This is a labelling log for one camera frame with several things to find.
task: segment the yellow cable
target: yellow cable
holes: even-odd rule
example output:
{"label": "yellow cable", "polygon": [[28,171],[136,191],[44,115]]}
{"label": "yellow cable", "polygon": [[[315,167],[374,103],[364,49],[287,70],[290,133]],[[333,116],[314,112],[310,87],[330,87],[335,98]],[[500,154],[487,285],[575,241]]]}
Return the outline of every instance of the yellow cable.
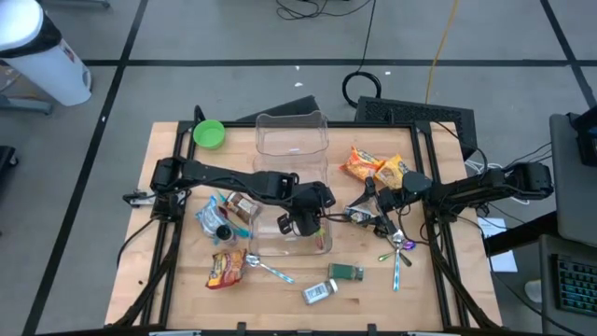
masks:
{"label": "yellow cable", "polygon": [[450,18],[448,19],[448,24],[446,25],[446,29],[444,29],[444,35],[441,37],[441,42],[439,42],[439,48],[437,48],[436,58],[433,59],[431,63],[431,68],[429,69],[429,78],[427,79],[427,90],[425,91],[425,103],[429,101],[429,91],[431,90],[431,86],[433,85],[433,71],[436,68],[437,59],[439,58],[439,54],[441,50],[444,48],[444,42],[446,41],[446,36],[448,36],[448,31],[451,27],[451,22],[454,21],[454,16],[456,16],[456,9],[458,8],[458,1],[454,0],[454,4],[451,6],[451,13]]}

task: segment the keyboard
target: keyboard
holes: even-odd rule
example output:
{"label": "keyboard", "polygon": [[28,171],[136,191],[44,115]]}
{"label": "keyboard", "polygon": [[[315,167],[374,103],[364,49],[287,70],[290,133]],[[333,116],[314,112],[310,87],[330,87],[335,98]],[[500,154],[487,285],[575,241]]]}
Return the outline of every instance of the keyboard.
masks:
{"label": "keyboard", "polygon": [[597,266],[552,255],[556,307],[567,312],[597,316]]}

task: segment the chip bag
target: chip bag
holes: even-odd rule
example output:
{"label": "chip bag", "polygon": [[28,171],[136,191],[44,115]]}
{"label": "chip bag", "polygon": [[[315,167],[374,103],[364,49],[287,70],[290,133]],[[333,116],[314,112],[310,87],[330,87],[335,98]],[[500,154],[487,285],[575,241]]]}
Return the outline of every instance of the chip bag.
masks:
{"label": "chip bag", "polygon": [[375,177],[390,189],[400,189],[402,188],[402,176],[408,171],[409,168],[402,161],[402,157],[396,154],[383,164]]}
{"label": "chip bag", "polygon": [[349,175],[352,175],[361,181],[365,181],[368,176],[374,176],[383,166],[384,161],[377,160],[371,154],[353,146],[351,156],[348,161],[340,166],[340,169]]}
{"label": "chip bag", "polygon": [[246,249],[214,254],[214,267],[209,273],[206,287],[229,287],[243,279]]}

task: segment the desk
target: desk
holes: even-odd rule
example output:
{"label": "desk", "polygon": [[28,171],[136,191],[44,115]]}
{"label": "desk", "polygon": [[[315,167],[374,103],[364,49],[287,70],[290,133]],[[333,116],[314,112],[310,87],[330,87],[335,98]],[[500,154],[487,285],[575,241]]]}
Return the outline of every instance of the desk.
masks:
{"label": "desk", "polygon": [[[140,189],[148,189],[156,160],[172,155],[176,125],[154,124],[139,181]],[[432,125],[432,130],[442,181],[464,178],[465,166],[457,140],[438,125]],[[408,166],[415,166],[408,130],[330,128],[328,135],[327,178],[337,199],[332,212],[341,211],[364,189],[362,183],[338,169],[348,158],[351,145],[380,158],[400,153]],[[422,152],[425,171],[429,172],[426,150]],[[216,151],[198,148],[195,159],[251,172],[256,154],[255,129],[228,128],[223,147]],[[237,323],[242,321],[247,323],[248,329],[365,330],[368,323],[375,323],[378,330],[442,330],[429,249],[419,245],[415,250],[405,252],[413,264],[410,268],[402,267],[400,290],[394,292],[394,263],[377,261],[379,255],[390,252],[388,243],[370,231],[346,223],[332,226],[334,244],[328,254],[263,259],[271,267],[294,277],[295,285],[289,285],[265,270],[249,269],[242,282],[233,287],[207,289],[205,282],[212,268],[212,254],[218,248],[202,234],[193,215],[212,193],[211,188],[196,188],[187,203],[168,318],[169,329],[236,329]],[[150,210],[149,207],[132,210],[127,235],[147,222]],[[472,210],[464,211],[462,216],[477,220]],[[420,239],[422,223],[422,207],[417,203],[404,217],[405,230],[411,238]],[[451,227],[463,284],[487,316],[501,324],[479,229],[465,221],[453,223]],[[146,283],[156,234],[157,225],[141,234],[123,253],[106,323],[121,317]],[[365,280],[362,283],[339,281],[337,294],[307,306],[301,291],[326,279],[329,262],[362,265],[365,267]],[[446,289],[451,321],[456,325],[453,293],[447,281]],[[161,295],[158,288],[151,321],[157,320]]]}

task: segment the clear plastic container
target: clear plastic container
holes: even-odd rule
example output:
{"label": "clear plastic container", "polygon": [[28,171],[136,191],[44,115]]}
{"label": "clear plastic container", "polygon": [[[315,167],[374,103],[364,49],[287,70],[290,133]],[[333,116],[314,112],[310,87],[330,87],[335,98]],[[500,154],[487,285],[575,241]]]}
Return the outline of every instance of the clear plastic container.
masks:
{"label": "clear plastic container", "polygon": [[[319,111],[306,116],[257,118],[257,151],[254,171],[297,173],[299,183],[321,181],[327,184],[327,119]],[[309,237],[299,232],[281,234],[277,218],[285,214],[279,206],[261,205],[252,214],[249,250],[259,256],[308,256],[324,254],[332,247],[329,222],[321,220],[321,230]]]}

